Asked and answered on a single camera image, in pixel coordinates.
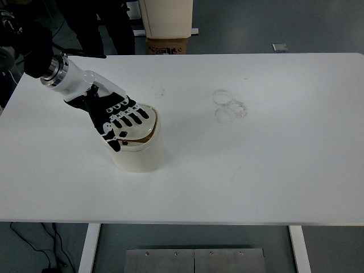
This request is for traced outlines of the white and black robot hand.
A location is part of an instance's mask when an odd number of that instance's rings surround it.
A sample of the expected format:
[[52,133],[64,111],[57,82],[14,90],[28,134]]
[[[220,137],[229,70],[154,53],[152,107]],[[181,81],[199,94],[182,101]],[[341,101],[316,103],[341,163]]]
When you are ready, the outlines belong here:
[[129,128],[141,125],[149,115],[126,92],[93,71],[83,71],[66,57],[67,71],[52,90],[62,94],[66,104],[87,112],[103,140],[115,152],[121,150],[118,138]]

